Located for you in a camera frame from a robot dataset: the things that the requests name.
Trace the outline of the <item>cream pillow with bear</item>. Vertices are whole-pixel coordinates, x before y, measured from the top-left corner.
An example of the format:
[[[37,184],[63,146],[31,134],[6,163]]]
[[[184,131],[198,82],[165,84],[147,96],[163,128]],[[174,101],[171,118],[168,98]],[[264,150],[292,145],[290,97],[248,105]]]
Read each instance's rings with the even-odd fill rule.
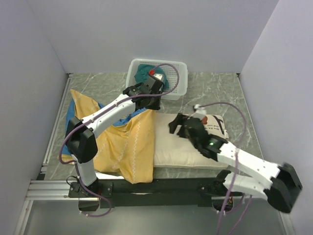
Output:
[[[180,138],[176,131],[169,133],[168,123],[176,114],[155,114],[154,167],[226,169],[228,165],[218,163],[201,155],[188,139]]]

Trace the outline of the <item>blue yellow Pikachu pillowcase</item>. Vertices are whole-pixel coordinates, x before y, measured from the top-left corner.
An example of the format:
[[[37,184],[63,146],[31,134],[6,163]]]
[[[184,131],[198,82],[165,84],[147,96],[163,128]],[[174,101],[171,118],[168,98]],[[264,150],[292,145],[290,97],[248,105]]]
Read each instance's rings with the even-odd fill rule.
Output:
[[[78,91],[72,90],[71,94],[73,117],[82,119],[102,109],[95,100]],[[118,173],[132,184],[150,183],[154,167],[155,114],[154,110],[143,108],[108,127],[96,139],[95,173]],[[59,160],[63,164],[74,164],[70,152],[60,153]]]

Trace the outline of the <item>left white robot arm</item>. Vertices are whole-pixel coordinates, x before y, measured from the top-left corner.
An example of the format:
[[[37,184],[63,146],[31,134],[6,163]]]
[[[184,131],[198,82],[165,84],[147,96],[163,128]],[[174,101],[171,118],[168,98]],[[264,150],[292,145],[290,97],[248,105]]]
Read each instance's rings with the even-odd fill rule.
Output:
[[[66,131],[66,147],[77,164],[80,191],[87,197],[100,194],[93,158],[98,152],[96,139],[119,119],[142,108],[159,110],[164,77],[149,75],[143,83],[127,87],[114,101],[95,113],[70,119]]]

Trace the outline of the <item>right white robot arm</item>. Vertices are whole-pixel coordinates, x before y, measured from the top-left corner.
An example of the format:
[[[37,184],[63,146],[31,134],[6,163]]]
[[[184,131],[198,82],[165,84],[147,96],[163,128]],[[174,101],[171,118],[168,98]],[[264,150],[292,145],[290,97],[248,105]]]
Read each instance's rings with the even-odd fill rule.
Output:
[[[204,157],[243,172],[220,173],[214,184],[216,193],[242,192],[266,200],[280,212],[292,211],[303,186],[291,164],[268,162],[236,148],[230,141],[210,134],[199,118],[177,114],[168,127],[171,134],[188,139]]]

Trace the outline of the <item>green cloth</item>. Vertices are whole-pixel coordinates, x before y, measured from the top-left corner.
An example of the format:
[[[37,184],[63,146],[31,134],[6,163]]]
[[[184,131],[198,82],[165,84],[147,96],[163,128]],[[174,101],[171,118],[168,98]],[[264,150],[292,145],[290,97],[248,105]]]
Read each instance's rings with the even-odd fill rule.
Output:
[[[149,77],[149,72],[151,70],[154,70],[155,73],[159,73],[159,74],[162,74],[163,75],[163,78],[164,78],[164,88],[165,89],[168,89],[170,88],[169,87],[169,82],[167,80],[167,76],[164,72],[164,70],[162,68],[156,68],[155,69],[155,66],[153,65],[148,65],[148,64],[140,64],[137,68],[137,72],[136,74],[134,75],[134,78],[135,78],[135,81],[136,83],[143,83],[145,82],[148,77]]]

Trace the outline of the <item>white plastic basket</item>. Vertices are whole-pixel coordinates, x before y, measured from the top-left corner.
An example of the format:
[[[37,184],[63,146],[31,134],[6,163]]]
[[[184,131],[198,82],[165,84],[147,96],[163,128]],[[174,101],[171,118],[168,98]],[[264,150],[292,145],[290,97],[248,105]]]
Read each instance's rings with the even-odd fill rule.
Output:
[[[166,60],[155,60],[155,59],[133,59],[128,69],[127,78],[126,78],[126,85],[125,87],[133,86],[136,84],[134,75],[137,72],[137,68],[140,64],[148,64],[157,66],[159,64],[172,64],[179,73],[179,82],[176,88],[169,94],[164,95],[161,99],[164,100],[179,100],[181,96],[184,96],[187,92],[188,87],[188,69],[187,65],[183,62],[177,61],[166,61]],[[167,76],[167,80],[169,82],[169,89],[165,89],[165,92],[171,90],[177,83],[177,73],[175,70],[170,66],[161,66]]]

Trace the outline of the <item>black base bar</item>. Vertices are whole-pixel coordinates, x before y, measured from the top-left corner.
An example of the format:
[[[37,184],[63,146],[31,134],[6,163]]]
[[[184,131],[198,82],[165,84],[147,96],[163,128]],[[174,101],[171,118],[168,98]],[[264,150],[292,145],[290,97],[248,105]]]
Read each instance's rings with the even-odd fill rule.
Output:
[[[70,184],[69,198],[79,200],[83,211],[115,207],[197,205],[211,207],[213,197],[225,197],[227,189],[217,178],[155,179],[151,183],[131,184],[124,179],[101,179],[95,197],[78,182]]]

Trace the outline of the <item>aluminium frame rail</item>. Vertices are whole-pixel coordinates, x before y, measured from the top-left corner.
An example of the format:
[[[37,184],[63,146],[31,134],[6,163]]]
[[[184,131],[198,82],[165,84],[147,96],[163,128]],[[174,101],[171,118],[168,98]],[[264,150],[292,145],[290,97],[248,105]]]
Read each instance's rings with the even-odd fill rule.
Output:
[[[66,181],[31,181],[25,199],[33,201],[52,201],[68,198],[70,186]]]

